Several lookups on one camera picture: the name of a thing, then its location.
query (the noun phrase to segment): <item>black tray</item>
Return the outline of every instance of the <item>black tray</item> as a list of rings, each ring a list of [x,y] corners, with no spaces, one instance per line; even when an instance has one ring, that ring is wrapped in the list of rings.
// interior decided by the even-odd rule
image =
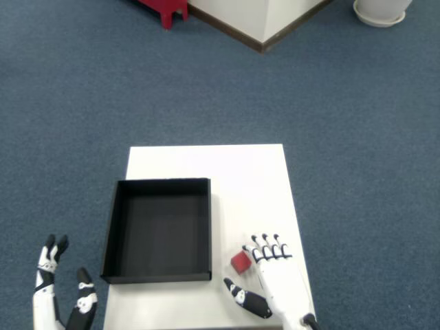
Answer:
[[[111,284],[209,281],[209,179],[119,181],[101,277]]]

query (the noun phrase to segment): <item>red block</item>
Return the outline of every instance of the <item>red block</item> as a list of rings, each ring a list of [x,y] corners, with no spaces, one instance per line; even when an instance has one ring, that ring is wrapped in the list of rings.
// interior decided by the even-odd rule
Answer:
[[[181,10],[184,21],[188,18],[187,0],[139,0],[144,5],[160,13],[160,19],[164,29],[171,29],[173,23],[173,13]]]
[[[248,255],[244,251],[241,251],[231,258],[231,265],[239,274],[248,270],[251,264],[251,260],[248,258]]]

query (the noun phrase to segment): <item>white wall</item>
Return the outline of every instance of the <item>white wall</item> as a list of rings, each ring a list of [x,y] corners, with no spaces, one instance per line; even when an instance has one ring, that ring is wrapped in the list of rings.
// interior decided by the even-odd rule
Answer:
[[[263,42],[271,0],[188,0],[205,13]]]
[[[266,41],[322,1],[324,0],[269,0],[262,41]]]
[[[207,14],[264,42],[324,0],[188,0]]]

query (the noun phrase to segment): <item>black cable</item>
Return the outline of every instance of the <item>black cable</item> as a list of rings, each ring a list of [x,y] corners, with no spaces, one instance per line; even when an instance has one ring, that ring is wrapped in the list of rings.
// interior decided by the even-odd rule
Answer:
[[[321,330],[318,322],[315,319],[315,316],[313,314],[307,314],[304,318],[302,318],[302,322],[305,325],[308,325],[312,328],[312,330]]]

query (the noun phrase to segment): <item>white table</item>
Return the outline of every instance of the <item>white table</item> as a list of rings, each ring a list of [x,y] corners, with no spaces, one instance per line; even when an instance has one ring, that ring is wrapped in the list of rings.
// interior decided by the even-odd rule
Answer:
[[[230,259],[252,234],[278,233],[309,283],[283,145],[132,147],[127,179],[211,178],[212,280],[110,285],[104,330],[280,326],[236,305],[223,283],[263,295],[251,268],[239,276]]]

